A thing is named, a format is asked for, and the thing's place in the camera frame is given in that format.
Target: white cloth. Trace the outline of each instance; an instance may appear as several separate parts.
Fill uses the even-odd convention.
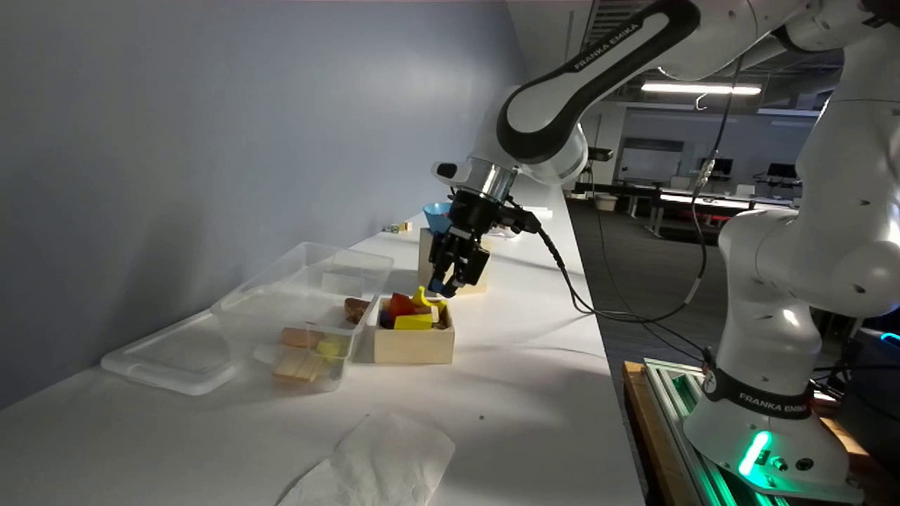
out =
[[[442,430],[376,413],[334,456],[292,482],[278,506],[424,506],[454,454]]]

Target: desk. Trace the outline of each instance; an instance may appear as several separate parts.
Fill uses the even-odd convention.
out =
[[[556,218],[570,225],[562,198]],[[414,237],[354,244],[416,271]],[[456,367],[354,367],[334,393],[283,397],[238,374],[186,399],[99,368],[0,413],[0,503],[262,506],[327,459],[361,416],[430,423],[456,438],[438,506],[643,503],[594,317],[531,240],[501,244],[496,291],[456,299]]]

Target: clear plastic tray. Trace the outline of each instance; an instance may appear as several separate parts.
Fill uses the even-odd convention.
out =
[[[233,351],[210,313],[200,313],[102,359],[117,378],[202,397],[229,383],[237,372]]]
[[[389,257],[305,243],[210,310],[106,355],[102,368],[202,397],[229,383],[238,367],[275,368],[283,329],[317,329],[342,340],[345,355],[330,358],[330,374],[297,390],[331,390],[362,331],[362,320],[345,320],[342,300],[372,300],[392,265]]]

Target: small box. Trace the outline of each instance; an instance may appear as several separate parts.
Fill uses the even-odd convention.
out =
[[[434,265],[430,265],[430,227],[418,230],[418,288],[428,288]],[[492,260],[487,260],[477,284],[466,284],[462,288],[456,296],[482,296],[489,291],[489,278],[492,278]]]
[[[454,316],[445,306],[442,320],[448,320],[445,329],[383,329],[379,327],[379,306],[376,313],[368,313],[368,331],[372,331],[372,364],[383,367],[448,367],[454,364],[456,350],[456,327]]]

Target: white robotic arm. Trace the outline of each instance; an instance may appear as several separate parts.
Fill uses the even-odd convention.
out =
[[[860,503],[843,448],[811,413],[821,350],[811,306],[868,317],[900,305],[900,32],[885,0],[657,0],[560,70],[520,88],[499,118],[518,168],[454,168],[449,234],[434,243],[434,293],[482,277],[482,234],[541,230],[508,203],[520,173],[575,178],[584,164],[579,115],[648,67],[704,80],[774,35],[791,49],[847,49],[847,67],[800,160],[800,215],[725,225],[728,320],[684,437],[764,496]]]
[[[456,195],[449,234],[434,243],[430,291],[476,284],[487,253],[482,234],[535,223],[506,203],[518,174],[560,184],[587,164],[579,115],[635,73],[710,76],[804,8],[804,0],[657,0],[555,73],[514,90],[499,115],[499,144],[520,166],[477,164],[463,178],[438,166]]]

